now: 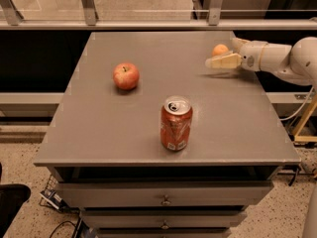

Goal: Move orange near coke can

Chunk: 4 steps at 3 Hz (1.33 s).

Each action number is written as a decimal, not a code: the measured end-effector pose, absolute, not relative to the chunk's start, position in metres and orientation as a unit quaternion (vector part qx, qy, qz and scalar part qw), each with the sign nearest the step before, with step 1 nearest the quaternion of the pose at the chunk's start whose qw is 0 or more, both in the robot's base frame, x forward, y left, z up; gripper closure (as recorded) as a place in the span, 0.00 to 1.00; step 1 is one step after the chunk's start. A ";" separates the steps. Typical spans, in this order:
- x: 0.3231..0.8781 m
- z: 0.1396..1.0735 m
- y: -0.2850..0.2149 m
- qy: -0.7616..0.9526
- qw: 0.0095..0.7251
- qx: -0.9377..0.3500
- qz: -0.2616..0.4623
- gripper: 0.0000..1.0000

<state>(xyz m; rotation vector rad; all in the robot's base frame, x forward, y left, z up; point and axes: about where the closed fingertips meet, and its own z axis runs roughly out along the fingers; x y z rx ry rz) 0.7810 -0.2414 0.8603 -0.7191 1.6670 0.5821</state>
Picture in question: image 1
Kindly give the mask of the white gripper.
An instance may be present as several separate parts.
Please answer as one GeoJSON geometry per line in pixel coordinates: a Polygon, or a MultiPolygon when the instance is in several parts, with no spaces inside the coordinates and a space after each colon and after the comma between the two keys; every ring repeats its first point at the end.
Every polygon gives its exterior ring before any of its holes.
{"type": "Polygon", "coordinates": [[[241,65],[241,68],[250,71],[261,70],[262,52],[267,42],[250,41],[240,38],[231,40],[233,50],[227,53],[214,56],[205,61],[208,68],[213,69],[234,69],[241,65]]]}

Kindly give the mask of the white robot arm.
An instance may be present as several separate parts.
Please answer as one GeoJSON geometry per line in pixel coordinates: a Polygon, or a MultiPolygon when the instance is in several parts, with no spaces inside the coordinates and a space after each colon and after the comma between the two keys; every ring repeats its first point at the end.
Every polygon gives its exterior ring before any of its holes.
{"type": "MultiPolygon", "coordinates": [[[[237,68],[269,72],[298,85],[316,85],[317,45],[314,37],[294,45],[234,38],[232,48],[216,46],[205,64],[210,68],[237,68]]],[[[316,238],[316,181],[301,177],[294,185],[276,178],[274,189],[228,238],[316,238]]]]}

